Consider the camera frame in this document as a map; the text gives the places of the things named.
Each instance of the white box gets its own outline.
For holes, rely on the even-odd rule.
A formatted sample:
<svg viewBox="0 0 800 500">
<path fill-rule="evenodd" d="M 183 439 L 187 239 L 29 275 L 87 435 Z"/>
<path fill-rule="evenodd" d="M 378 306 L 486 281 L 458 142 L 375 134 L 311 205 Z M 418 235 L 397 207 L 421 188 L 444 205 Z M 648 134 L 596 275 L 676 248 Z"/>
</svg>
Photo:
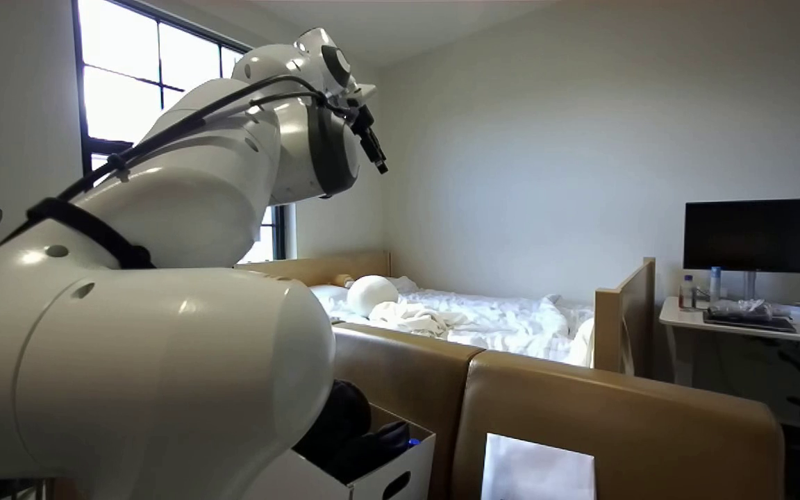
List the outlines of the white box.
<svg viewBox="0 0 800 500">
<path fill-rule="evenodd" d="M 372 407 L 372 421 L 389 421 L 397 417 L 389 417 L 382 407 Z M 255 482 L 243 495 L 243 500 L 273 500 L 273 498 L 318 498 L 318 500 L 425 500 L 430 488 L 430 460 L 433 460 L 433 442 L 436 435 L 409 425 L 412 435 L 421 439 L 421 445 L 409 448 L 396 460 L 372 470 L 365 477 L 357 477 L 351 482 L 341 482 L 322 473 L 309 459 L 297 456 L 294 449 L 287 449 L 278 456 L 258 477 Z"/>
</svg>

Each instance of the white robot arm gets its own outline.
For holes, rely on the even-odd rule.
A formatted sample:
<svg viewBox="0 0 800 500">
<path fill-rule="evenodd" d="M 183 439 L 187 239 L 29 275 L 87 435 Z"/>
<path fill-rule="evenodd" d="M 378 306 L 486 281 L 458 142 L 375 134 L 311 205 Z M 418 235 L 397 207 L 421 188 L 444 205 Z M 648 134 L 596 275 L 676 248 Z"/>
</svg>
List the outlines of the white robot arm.
<svg viewBox="0 0 800 500">
<path fill-rule="evenodd" d="M 325 30 L 248 52 L 0 245 L 0 477 L 239 498 L 318 418 L 330 324 L 301 282 L 229 268 L 268 205 L 383 168 Z"/>
</svg>

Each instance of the desk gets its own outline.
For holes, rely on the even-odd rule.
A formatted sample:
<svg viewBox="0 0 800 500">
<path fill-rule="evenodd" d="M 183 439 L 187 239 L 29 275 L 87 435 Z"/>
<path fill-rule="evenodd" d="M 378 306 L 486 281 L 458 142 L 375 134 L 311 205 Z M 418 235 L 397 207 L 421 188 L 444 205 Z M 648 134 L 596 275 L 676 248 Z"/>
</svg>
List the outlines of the desk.
<svg viewBox="0 0 800 500">
<path fill-rule="evenodd" d="M 684 382 L 684 386 L 691 386 L 696 381 L 697 336 L 723 332 L 723 336 L 753 336 L 753 338 L 772 338 L 772 342 L 800 342 L 800 313 L 793 313 L 796 332 L 734 327 L 734 324 L 703 323 L 703 310 L 680 309 L 678 298 L 666 298 L 662 302 L 659 323 L 666 327 L 666 336 L 669 336 L 676 382 Z"/>
</svg>

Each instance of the headboard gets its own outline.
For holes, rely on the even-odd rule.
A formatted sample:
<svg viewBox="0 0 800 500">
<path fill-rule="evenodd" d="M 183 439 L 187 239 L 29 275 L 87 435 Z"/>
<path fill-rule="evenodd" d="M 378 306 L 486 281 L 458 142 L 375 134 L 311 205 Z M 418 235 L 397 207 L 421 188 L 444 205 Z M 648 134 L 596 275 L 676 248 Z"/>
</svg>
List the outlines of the headboard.
<svg viewBox="0 0 800 500">
<path fill-rule="evenodd" d="M 391 256 L 389 249 L 358 249 L 318 257 L 243 263 L 239 268 L 253 268 L 268 278 L 293 278 L 315 286 L 336 282 L 340 275 L 391 275 Z"/>
</svg>

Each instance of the computer monitor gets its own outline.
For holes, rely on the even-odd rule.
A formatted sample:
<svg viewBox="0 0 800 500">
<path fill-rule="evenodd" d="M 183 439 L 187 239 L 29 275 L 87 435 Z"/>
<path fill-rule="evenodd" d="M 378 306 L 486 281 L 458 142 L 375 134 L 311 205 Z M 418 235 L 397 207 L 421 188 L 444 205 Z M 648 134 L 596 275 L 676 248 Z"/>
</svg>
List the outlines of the computer monitor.
<svg viewBox="0 0 800 500">
<path fill-rule="evenodd" d="M 800 199 L 687 203 L 684 267 L 800 273 Z"/>
</svg>

